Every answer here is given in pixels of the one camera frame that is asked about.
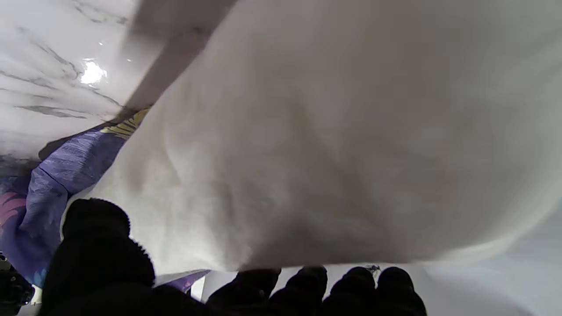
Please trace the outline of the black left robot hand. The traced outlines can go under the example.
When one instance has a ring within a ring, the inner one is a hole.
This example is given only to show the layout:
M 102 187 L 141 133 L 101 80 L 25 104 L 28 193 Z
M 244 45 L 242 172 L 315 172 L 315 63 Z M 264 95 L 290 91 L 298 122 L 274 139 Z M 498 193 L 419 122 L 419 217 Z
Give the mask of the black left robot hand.
M 410 275 L 398 267 L 378 280 L 354 267 L 329 296 L 327 270 L 305 266 L 274 291 L 280 271 L 239 272 L 199 302 L 179 289 L 156 286 L 153 264 L 133 241 L 130 221 L 117 205 L 78 199 L 62 225 L 43 285 L 40 316 L 425 316 Z

